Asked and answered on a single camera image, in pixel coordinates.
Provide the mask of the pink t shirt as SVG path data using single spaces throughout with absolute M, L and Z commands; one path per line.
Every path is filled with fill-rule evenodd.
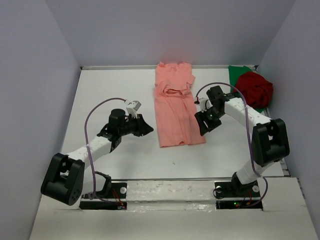
M 192 95 L 195 82 L 190 63 L 163 63 L 155 69 L 154 109 L 161 148 L 199 145 L 206 142 L 200 135 Z

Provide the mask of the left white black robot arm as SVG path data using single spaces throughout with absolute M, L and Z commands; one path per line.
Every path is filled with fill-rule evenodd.
M 85 183 L 85 170 L 94 168 L 93 162 L 112 153 L 121 143 L 122 137 L 143 137 L 153 128 L 141 114 L 133 116 L 123 109 L 113 109 L 108 123 L 96 137 L 85 146 L 67 153 L 56 153 L 48 166 L 40 192 L 68 206 L 74 205 L 82 195 L 90 198 L 105 198 L 112 190 L 112 178 L 94 171 L 92 183 Z

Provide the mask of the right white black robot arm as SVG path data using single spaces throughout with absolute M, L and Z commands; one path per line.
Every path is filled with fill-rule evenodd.
M 232 117 L 246 130 L 249 160 L 232 175 L 231 181 L 216 186 L 213 191 L 219 200 L 240 198 L 253 191 L 255 182 L 263 177 L 266 169 L 289 155 L 286 124 L 280 118 L 271 119 L 253 109 L 237 88 L 225 93 L 219 82 L 209 83 L 207 86 L 209 90 L 206 98 L 194 98 L 194 103 L 200 107 L 194 115 L 200 135 L 219 127 L 222 124 L 221 118 L 225 115 Z

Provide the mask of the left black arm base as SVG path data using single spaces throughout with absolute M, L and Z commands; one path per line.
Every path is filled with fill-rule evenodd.
M 90 200 L 85 194 L 81 197 L 79 208 L 81 210 L 107 210 L 107 211 L 125 211 L 127 210 L 127 188 L 128 184 L 124 181 L 112 182 L 112 186 L 107 195 L 102 196 L 97 194 L 100 198 L 95 197 Z

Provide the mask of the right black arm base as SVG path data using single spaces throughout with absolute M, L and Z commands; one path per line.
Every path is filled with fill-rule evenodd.
M 261 198 L 257 181 L 239 190 L 232 190 L 230 181 L 218 181 L 214 183 L 212 194 L 217 210 L 263 209 L 261 202 L 255 205 Z

